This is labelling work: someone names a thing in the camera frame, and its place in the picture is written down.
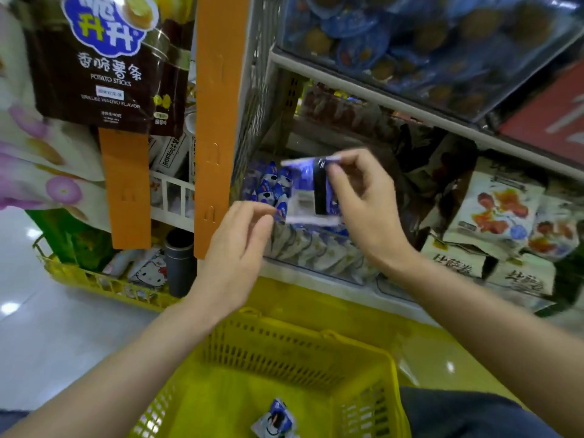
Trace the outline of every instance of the forearm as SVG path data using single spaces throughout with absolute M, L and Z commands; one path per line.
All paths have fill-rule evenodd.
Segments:
M 125 437 L 168 378 L 213 328 L 182 304 L 19 422 L 6 438 Z
M 580 339 L 417 252 L 384 272 L 551 427 L 584 434 Z

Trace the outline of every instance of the red sign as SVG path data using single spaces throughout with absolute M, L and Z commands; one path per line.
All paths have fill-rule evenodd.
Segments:
M 584 61 L 564 73 L 499 130 L 584 166 Z

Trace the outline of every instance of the right hand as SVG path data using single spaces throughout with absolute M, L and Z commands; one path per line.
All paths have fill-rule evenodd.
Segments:
M 328 167 L 351 239 L 381 270 L 415 254 L 399 222 L 394 181 L 367 149 L 339 152 Z

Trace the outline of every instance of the hand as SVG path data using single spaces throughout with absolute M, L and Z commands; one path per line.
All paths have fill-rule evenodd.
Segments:
M 351 239 L 381 270 L 396 267 L 416 251 L 399 222 L 393 180 L 367 149 L 336 155 L 340 165 L 329 165 L 329 181 Z
M 205 262 L 184 302 L 213 326 L 247 301 L 272 234 L 274 212 L 267 204 L 236 201 L 211 238 Z

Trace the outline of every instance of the orange shelf divider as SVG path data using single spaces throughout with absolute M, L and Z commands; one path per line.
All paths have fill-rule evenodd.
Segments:
M 151 247 L 148 135 L 99 129 L 115 249 Z
M 194 256 L 204 258 L 229 208 L 250 0 L 198 0 Z

